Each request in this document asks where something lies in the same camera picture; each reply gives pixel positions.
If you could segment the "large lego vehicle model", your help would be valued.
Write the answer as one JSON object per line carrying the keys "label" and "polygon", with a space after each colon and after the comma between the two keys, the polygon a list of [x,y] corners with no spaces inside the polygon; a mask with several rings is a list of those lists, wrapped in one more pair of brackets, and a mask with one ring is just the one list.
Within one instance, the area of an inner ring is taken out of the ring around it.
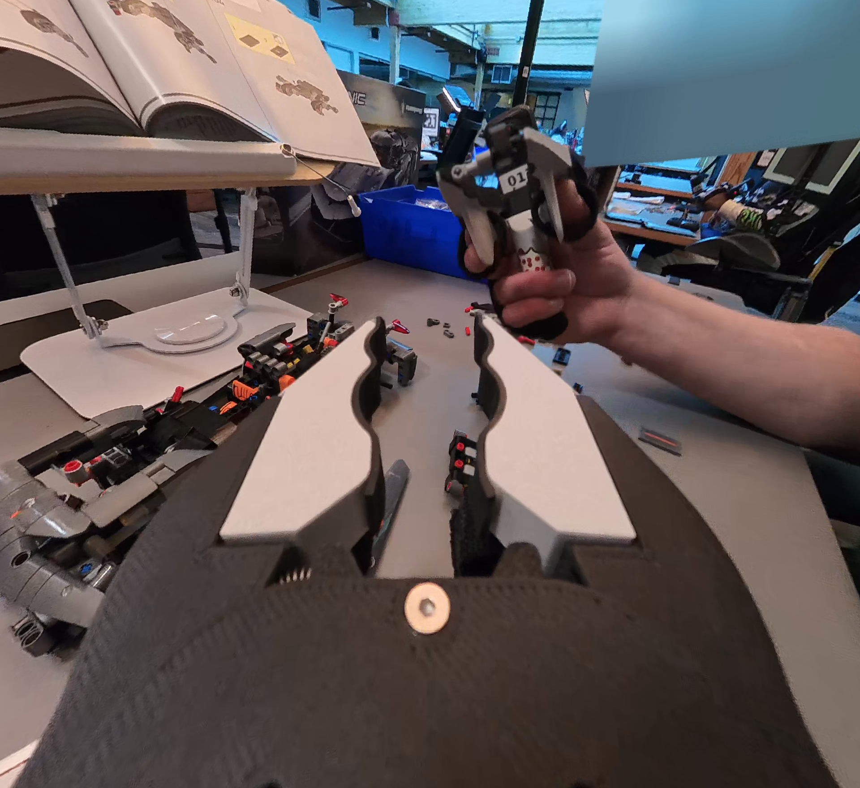
{"label": "large lego vehicle model", "polygon": [[16,642],[42,656],[77,646],[102,595],[165,497],[164,484],[214,452],[240,422],[305,375],[354,330],[326,313],[238,346],[241,370],[201,401],[178,386],[161,404],[113,409],[1,469],[1,592],[23,611]]}

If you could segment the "open instruction booklet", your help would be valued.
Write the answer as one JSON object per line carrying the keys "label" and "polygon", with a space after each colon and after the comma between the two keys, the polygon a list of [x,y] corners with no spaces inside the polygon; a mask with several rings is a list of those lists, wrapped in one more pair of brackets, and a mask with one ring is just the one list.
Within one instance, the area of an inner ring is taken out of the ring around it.
{"label": "open instruction booklet", "polygon": [[378,166],[317,31],[277,0],[1,0],[1,43],[2,127]]}

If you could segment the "grey lego panels orange stripes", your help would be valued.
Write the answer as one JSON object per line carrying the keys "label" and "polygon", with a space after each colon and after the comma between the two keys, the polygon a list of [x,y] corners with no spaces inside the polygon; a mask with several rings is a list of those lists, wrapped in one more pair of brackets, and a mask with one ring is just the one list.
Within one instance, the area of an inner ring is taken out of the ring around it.
{"label": "grey lego panels orange stripes", "polygon": [[371,567],[376,569],[387,546],[396,514],[403,501],[409,482],[410,469],[405,460],[396,460],[384,474],[384,512],[383,519],[371,549]]}

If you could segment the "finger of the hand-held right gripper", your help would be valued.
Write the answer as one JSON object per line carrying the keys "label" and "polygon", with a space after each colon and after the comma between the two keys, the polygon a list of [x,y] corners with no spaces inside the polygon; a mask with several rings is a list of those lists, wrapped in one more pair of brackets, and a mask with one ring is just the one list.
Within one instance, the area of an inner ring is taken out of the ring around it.
{"label": "finger of the hand-held right gripper", "polygon": [[552,227],[555,238],[562,242],[564,225],[555,180],[568,176],[572,167],[570,150],[535,128],[526,128],[525,154],[532,175],[543,193],[543,214],[540,214],[540,218]]}
{"label": "finger of the hand-held right gripper", "polygon": [[497,236],[489,212],[494,192],[479,185],[465,164],[440,166],[436,178],[444,202],[464,223],[481,262],[493,266]]}

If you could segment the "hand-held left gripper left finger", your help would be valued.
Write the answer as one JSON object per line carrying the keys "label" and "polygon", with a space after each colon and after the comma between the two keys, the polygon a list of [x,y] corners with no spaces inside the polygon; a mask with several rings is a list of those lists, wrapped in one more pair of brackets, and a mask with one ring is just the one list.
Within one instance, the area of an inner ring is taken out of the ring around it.
{"label": "hand-held left gripper left finger", "polygon": [[224,559],[315,568],[343,550],[371,573],[383,522],[380,442],[371,425],[381,403],[385,323],[375,317],[335,347],[279,398],[220,527]]}

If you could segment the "blue plastic bin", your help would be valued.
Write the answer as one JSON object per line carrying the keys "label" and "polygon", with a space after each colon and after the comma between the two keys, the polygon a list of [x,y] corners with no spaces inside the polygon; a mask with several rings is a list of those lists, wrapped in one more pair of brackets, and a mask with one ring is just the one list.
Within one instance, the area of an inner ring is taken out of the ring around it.
{"label": "blue plastic bin", "polygon": [[367,256],[466,278],[458,263],[463,227],[439,189],[405,185],[359,195]]}

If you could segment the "person's right forearm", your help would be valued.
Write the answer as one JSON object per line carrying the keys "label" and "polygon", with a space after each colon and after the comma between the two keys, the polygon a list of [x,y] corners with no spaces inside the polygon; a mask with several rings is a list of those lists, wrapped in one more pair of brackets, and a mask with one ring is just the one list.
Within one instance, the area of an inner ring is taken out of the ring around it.
{"label": "person's right forearm", "polygon": [[633,276],[609,349],[806,448],[859,450],[859,337],[730,310]]}

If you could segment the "black pole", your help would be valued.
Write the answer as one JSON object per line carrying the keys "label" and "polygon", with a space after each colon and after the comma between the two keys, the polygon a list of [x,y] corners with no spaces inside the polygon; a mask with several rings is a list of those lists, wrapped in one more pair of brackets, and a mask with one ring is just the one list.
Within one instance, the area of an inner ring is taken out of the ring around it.
{"label": "black pole", "polygon": [[520,53],[520,64],[512,93],[512,106],[514,107],[523,105],[526,101],[544,2],[545,0],[530,0]]}

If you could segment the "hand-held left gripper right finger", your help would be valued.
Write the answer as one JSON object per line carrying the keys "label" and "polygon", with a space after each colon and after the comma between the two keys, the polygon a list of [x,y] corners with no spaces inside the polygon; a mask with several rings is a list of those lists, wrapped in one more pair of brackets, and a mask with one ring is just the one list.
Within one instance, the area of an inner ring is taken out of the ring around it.
{"label": "hand-held left gripper right finger", "polygon": [[494,318],[476,318],[477,473],[451,515],[456,577],[487,577],[526,544],[553,573],[574,545],[628,547],[636,530],[574,389]]}

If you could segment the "large dark printed box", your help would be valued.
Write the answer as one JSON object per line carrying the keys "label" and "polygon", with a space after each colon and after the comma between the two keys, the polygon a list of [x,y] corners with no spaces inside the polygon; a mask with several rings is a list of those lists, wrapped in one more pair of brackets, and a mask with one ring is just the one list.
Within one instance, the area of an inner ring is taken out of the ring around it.
{"label": "large dark printed box", "polygon": [[380,166],[341,163],[328,178],[308,187],[264,189],[255,216],[255,274],[300,276],[362,254],[362,220],[353,215],[348,193],[360,204],[360,194],[414,184],[417,177],[425,93],[338,73]]}

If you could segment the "black lego assembly red pins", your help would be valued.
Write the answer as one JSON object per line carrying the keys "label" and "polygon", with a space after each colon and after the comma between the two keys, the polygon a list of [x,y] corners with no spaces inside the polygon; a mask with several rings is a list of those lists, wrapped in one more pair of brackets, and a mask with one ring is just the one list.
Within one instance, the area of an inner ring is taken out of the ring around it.
{"label": "black lego assembly red pins", "polygon": [[445,491],[461,499],[477,473],[477,442],[469,438],[466,432],[457,429],[448,447],[448,454]]}

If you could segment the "person's right hand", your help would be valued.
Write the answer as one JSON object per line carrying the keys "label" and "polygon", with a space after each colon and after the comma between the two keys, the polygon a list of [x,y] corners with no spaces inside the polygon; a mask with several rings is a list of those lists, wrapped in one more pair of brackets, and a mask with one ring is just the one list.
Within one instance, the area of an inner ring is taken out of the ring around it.
{"label": "person's right hand", "polygon": [[541,323],[564,315],[567,324],[551,339],[559,345],[594,343],[615,353],[630,351],[629,299],[635,291],[634,272],[610,230],[601,221],[575,242],[548,241],[550,268],[529,274],[508,240],[496,246],[494,271],[477,254],[464,233],[464,267],[489,279],[496,314],[508,329],[527,336]]}

